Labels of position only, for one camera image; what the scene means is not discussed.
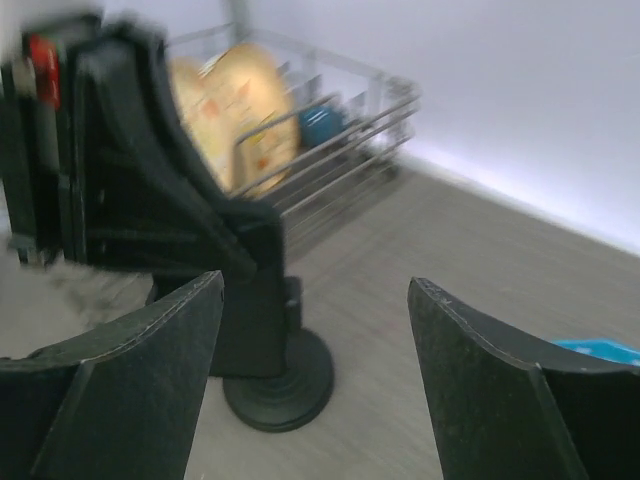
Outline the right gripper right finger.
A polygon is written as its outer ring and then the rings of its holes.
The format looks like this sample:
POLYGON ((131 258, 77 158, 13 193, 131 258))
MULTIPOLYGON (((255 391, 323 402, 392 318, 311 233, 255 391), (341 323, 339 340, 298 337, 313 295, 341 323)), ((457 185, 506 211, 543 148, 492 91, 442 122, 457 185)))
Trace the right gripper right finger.
POLYGON ((639 369, 537 338, 424 278, 408 310, 447 479, 635 479, 639 369))

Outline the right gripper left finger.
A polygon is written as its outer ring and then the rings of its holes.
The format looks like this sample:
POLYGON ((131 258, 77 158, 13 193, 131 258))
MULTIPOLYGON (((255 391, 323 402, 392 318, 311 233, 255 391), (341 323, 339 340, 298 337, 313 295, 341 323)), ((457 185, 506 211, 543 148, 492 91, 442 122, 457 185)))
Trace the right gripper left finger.
POLYGON ((148 306, 1 362, 5 479, 180 479, 224 303, 208 272, 148 306))

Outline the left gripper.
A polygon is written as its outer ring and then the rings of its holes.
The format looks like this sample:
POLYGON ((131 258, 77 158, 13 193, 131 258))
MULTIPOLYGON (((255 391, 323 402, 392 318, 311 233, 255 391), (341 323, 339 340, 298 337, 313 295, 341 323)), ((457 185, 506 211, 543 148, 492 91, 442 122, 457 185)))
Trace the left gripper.
POLYGON ((33 21, 1 63, 1 179, 20 263, 73 247, 74 162, 78 263, 281 279, 280 216, 209 174, 172 99, 163 36, 129 19, 99 29, 97 14, 33 21))

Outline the blue polka dot plate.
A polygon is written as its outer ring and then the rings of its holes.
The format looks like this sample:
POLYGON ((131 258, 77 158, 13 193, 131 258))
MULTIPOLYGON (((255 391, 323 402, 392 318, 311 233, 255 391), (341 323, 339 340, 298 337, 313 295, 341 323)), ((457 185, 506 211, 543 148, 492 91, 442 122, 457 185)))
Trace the blue polka dot plate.
POLYGON ((636 367, 640 366, 639 350, 614 340, 605 338, 555 340, 553 344, 602 360, 636 367))

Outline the black phone stand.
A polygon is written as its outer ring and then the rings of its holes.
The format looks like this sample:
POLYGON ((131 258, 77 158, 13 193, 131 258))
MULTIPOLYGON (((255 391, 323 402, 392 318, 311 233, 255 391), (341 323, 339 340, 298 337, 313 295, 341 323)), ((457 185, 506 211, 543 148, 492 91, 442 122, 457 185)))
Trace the black phone stand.
POLYGON ((299 429, 326 407, 334 387, 334 364, 326 343, 302 326, 302 282, 285 279, 286 369, 271 378, 225 378, 223 392, 243 423, 266 433, 299 429))

